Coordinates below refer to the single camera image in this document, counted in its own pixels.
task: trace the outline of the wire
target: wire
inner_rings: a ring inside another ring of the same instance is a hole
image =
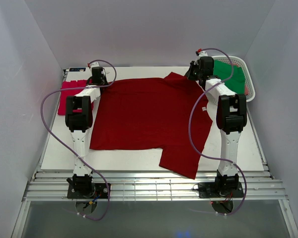
[[[87,197],[87,196],[84,196],[84,195],[83,195],[83,197],[84,197],[84,198],[90,198],[90,197],[92,197],[92,196],[95,194],[95,192],[96,192],[96,187],[94,187],[94,191],[92,192],[91,196]]]
[[[233,76],[233,73],[234,73],[234,67],[233,67],[232,60],[230,59],[230,57],[229,57],[225,52],[223,52],[223,51],[221,51],[221,50],[219,50],[219,49],[217,49],[217,48],[206,48],[206,49],[203,49],[202,51],[207,51],[207,50],[215,50],[215,51],[219,51],[219,52],[223,53],[223,54],[228,58],[228,61],[229,61],[230,65],[231,65],[231,68],[232,68],[232,71],[231,71],[231,74],[230,74],[230,76],[229,76],[228,78],[226,78],[226,79],[222,80],[221,82],[219,82],[219,83],[213,85],[211,88],[209,88],[208,90],[206,90],[205,92],[203,92],[203,93],[201,94],[201,96],[198,98],[198,100],[195,102],[195,104],[194,104],[194,106],[193,106],[193,108],[192,108],[192,110],[191,110],[191,113],[190,113],[189,124],[188,124],[189,140],[190,140],[190,144],[191,144],[191,146],[193,147],[193,149],[194,149],[200,156],[203,156],[203,157],[205,157],[205,158],[207,158],[207,159],[210,159],[210,160],[220,160],[220,161],[227,161],[227,162],[230,162],[230,163],[232,163],[232,164],[233,164],[233,165],[240,171],[240,173],[242,174],[242,177],[243,177],[243,179],[244,179],[244,183],[245,183],[245,193],[244,193],[244,196],[243,196],[242,201],[241,201],[241,203],[239,204],[239,206],[238,206],[234,211],[232,211],[232,212],[230,212],[230,213],[227,214],[227,215],[233,215],[233,214],[235,214],[235,213],[241,208],[241,206],[243,205],[243,203],[244,203],[244,201],[245,201],[246,194],[247,194],[247,183],[246,183],[246,178],[245,178],[245,175],[244,175],[242,169],[241,169],[236,163],[234,163],[232,160],[224,159],[224,158],[216,158],[216,157],[211,157],[211,156],[207,156],[207,155],[202,154],[202,152],[200,152],[200,151],[197,149],[197,147],[194,145],[194,143],[193,143],[193,141],[192,141],[192,136],[191,136],[191,123],[192,123],[193,112],[194,112],[194,110],[195,110],[197,104],[198,104],[199,101],[201,100],[201,98],[202,98],[206,93],[208,93],[209,91],[211,91],[211,90],[214,89],[215,87],[219,86],[221,83],[224,83],[224,82],[230,80],[230,79],[232,78],[232,76]]]
[[[233,193],[231,192],[230,195],[228,195],[228,196],[226,197],[226,199],[225,199],[224,201],[221,201],[221,202],[222,202],[222,203],[225,203],[225,202],[229,202],[229,201],[231,201],[232,196],[233,196]]]
[[[89,219],[92,219],[94,221],[100,221],[101,219],[104,218],[104,216],[106,215],[107,211],[108,211],[108,208],[109,208],[109,203],[110,203],[110,189],[109,189],[109,185],[105,179],[105,177],[100,173],[98,172],[97,170],[95,170],[92,166],[90,166],[88,163],[86,163],[84,161],[84,159],[82,157],[79,156],[78,153],[76,153],[71,147],[69,147],[67,144],[65,144],[61,139],[59,139],[51,130],[50,128],[48,127],[48,125],[46,124],[45,120],[44,120],[44,116],[43,116],[43,106],[44,106],[44,102],[45,100],[50,97],[52,94],[55,94],[55,93],[58,93],[58,92],[63,92],[63,91],[68,91],[68,90],[75,90],[75,89],[86,89],[86,88],[106,88],[106,87],[110,87],[116,80],[117,78],[117,71],[116,71],[116,68],[110,63],[110,62],[107,62],[105,60],[102,60],[102,59],[96,59],[96,60],[93,60],[92,62],[95,62],[95,61],[100,61],[100,62],[104,62],[104,63],[107,63],[109,64],[115,71],[115,77],[114,77],[114,80],[108,84],[108,85],[103,85],[103,86],[88,86],[88,87],[77,87],[77,88],[64,88],[64,89],[59,89],[59,90],[56,90],[54,92],[51,92],[49,94],[47,94],[43,100],[42,100],[42,103],[41,103],[41,109],[40,109],[40,112],[41,112],[41,119],[42,119],[42,122],[43,122],[43,125],[45,126],[45,128],[47,129],[47,131],[58,141],[60,142],[62,145],[64,145],[66,148],[68,148],[83,164],[85,164],[88,168],[90,168],[93,172],[95,172],[96,174],[98,174],[105,182],[105,185],[107,187],[107,190],[108,190],[108,200],[107,200],[107,206],[106,206],[106,209],[105,209],[105,212],[99,217],[99,218],[94,218],[94,217],[91,217],[91,216],[86,216],[84,215],[85,217],[89,218]]]
[[[220,203],[220,205],[228,212],[231,213],[232,211],[228,209],[223,203]]]
[[[85,204],[85,206],[83,207],[83,209],[87,208],[89,205],[93,204],[97,199],[99,199],[100,195],[98,195],[97,197],[95,197],[93,200],[91,200],[90,202],[87,202]]]
[[[193,185],[193,187],[192,187],[192,190],[193,190],[193,191],[199,191],[199,184],[198,184],[198,183],[196,183],[195,185]]]

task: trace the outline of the white table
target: white table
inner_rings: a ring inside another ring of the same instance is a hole
[[[165,77],[171,72],[184,75],[188,67],[117,67],[117,80],[128,78]],[[107,80],[112,81],[114,71],[105,68]],[[91,76],[89,69],[83,72],[69,72],[66,81],[88,79]],[[93,120],[95,121],[99,101],[94,102]],[[216,105],[208,103],[207,111],[213,120],[209,137],[206,141],[203,153],[213,157],[221,154],[221,135],[217,128]],[[71,134],[65,125],[65,116],[56,115],[52,131],[66,144],[73,147]],[[158,172],[167,171],[159,166],[162,149],[149,150],[90,150],[86,161],[99,171],[137,171]],[[255,140],[250,120],[244,128],[238,146],[237,164],[243,171],[263,171],[259,149]],[[213,161],[204,157],[200,158],[198,171],[216,171],[219,161]],[[67,171],[74,169],[73,154],[61,145],[55,138],[49,136],[46,151],[43,156],[41,169],[44,171]]]

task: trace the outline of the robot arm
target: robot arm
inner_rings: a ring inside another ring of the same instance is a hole
[[[199,81],[199,85],[203,90],[208,90],[221,82],[221,79],[213,75],[213,58],[207,56],[206,52],[202,51],[197,51],[196,54],[198,58],[190,63],[186,76],[189,80]],[[247,123],[246,96],[236,94],[223,83],[213,88],[208,94],[218,99],[216,121],[222,138],[221,158],[229,159],[236,164],[238,141]],[[238,172],[233,163],[227,161],[220,162],[215,182],[213,184],[201,185],[201,187],[205,188],[202,197],[212,197],[214,193],[229,194],[236,190],[241,190],[241,184],[238,182]]]
[[[92,76],[88,79],[86,85],[108,85],[105,70],[99,66],[98,62],[89,65]],[[93,124],[93,115],[91,103],[101,95],[100,88],[86,88],[75,96],[66,98],[65,123],[71,131],[74,150],[85,160],[89,152],[89,133]],[[92,188],[91,169],[83,162],[75,158],[75,167],[73,171],[73,180],[68,182],[75,192],[89,194]]]

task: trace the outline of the white basket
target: white basket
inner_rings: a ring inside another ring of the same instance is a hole
[[[221,62],[227,63],[229,64],[228,58],[226,56],[212,56],[214,60],[219,60]],[[255,97],[255,89],[254,89],[254,85],[252,82],[252,78],[249,75],[249,71],[247,69],[246,63],[244,60],[242,60],[239,57],[235,57],[235,56],[229,56],[230,59],[232,60],[233,63],[237,64],[239,67],[242,68],[244,76],[245,76],[245,84],[248,88],[248,95],[246,95],[246,101],[250,102],[254,99]]]

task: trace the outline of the white wall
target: white wall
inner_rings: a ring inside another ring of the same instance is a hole
[[[244,57],[274,0],[25,0],[62,68],[188,65],[201,47]]]
[[[249,103],[256,130],[298,226],[298,1],[276,0],[245,59],[256,89]]]
[[[62,70],[24,0],[0,0],[0,238],[11,236],[46,131],[39,106]],[[55,97],[47,102],[51,120]]]

